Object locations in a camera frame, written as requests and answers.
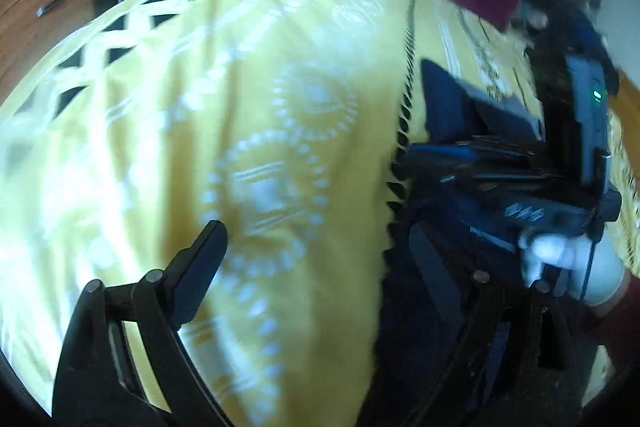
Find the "drawer handle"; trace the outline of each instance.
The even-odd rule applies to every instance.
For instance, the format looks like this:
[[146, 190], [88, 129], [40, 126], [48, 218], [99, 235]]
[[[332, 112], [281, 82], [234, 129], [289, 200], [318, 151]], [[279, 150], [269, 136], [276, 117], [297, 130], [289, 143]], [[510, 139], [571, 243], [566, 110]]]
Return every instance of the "drawer handle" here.
[[36, 10], [36, 15], [38, 16], [38, 18], [40, 18], [43, 15], [46, 15], [51, 10], [53, 10], [55, 7], [60, 6], [64, 1], [65, 0], [52, 0], [52, 1], [49, 1], [46, 4], [43, 4], [42, 6], [40, 6], [40, 8], [38, 8]]

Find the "yellow bedspread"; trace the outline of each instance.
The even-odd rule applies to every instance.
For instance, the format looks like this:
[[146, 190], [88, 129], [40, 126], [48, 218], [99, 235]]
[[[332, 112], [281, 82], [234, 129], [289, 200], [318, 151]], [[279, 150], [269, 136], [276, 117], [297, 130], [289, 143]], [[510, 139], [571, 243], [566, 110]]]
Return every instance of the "yellow bedspread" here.
[[134, 282], [219, 219], [181, 330], [204, 381], [237, 425], [353, 425], [390, 165], [427, 138], [420, 58], [540, 114], [514, 42], [445, 0], [126, 0], [53, 49], [0, 107], [0, 347], [30, 393], [50, 410], [86, 282]]

